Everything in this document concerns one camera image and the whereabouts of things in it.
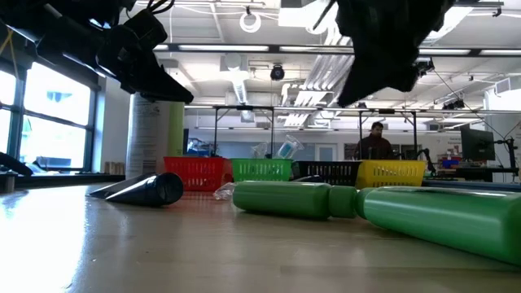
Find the red basket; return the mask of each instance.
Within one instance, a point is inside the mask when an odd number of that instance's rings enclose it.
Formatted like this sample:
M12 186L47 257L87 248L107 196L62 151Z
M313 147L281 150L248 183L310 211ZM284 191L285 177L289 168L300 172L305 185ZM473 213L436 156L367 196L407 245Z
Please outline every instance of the red basket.
M167 172L176 173L186 191L215 191L232 182L231 161L223 158L164 157Z

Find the table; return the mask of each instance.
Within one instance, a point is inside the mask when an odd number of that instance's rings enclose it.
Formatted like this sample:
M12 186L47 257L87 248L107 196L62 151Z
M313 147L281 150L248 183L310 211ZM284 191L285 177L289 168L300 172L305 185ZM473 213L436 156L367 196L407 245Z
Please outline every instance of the table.
M362 219L245 213L207 193L167 208L0 195L0 292L519 292L519 268Z

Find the security camera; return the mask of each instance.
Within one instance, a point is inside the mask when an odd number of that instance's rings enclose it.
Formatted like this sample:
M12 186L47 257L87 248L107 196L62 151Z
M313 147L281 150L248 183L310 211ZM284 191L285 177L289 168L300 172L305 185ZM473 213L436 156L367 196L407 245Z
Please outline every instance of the security camera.
M284 79L284 69L281 64L275 64L269 75L272 81L280 81Z

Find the plastic bag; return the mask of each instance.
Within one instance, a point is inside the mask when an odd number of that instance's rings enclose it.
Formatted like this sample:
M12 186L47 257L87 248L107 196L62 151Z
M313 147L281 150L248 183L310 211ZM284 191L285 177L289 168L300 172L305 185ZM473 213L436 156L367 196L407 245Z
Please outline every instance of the plastic bag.
M268 144L263 142L256 146L252 146L253 159L264 159L268 151Z
M226 183L225 185L219 187L218 190L215 190L213 197L217 200L230 200L234 194L235 186L235 183Z
M301 151L303 149L304 146L302 146L298 139L292 137L291 135L287 135L286 141L277 152L277 158L291 159L297 151Z

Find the yellow basket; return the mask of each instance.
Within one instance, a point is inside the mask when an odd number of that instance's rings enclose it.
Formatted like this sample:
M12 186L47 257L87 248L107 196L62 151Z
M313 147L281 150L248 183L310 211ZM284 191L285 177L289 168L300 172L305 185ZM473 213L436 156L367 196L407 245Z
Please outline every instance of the yellow basket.
M421 186L425 162L417 160L363 160L357 189L381 186Z

